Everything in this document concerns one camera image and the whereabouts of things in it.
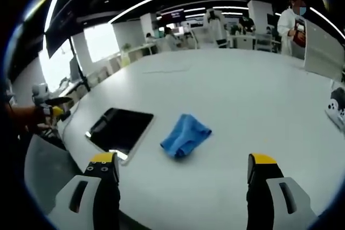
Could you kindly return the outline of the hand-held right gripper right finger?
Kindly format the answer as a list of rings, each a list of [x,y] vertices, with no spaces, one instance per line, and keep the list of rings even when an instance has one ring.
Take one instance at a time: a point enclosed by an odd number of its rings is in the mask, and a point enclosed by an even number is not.
[[[249,154],[247,186],[247,229],[309,229],[317,219],[309,195],[268,155]]]

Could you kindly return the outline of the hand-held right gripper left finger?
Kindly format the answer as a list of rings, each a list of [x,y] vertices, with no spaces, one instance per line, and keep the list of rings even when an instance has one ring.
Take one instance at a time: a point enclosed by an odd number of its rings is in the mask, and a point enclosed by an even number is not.
[[[47,216],[56,229],[119,229],[118,157],[96,154],[56,195]]]

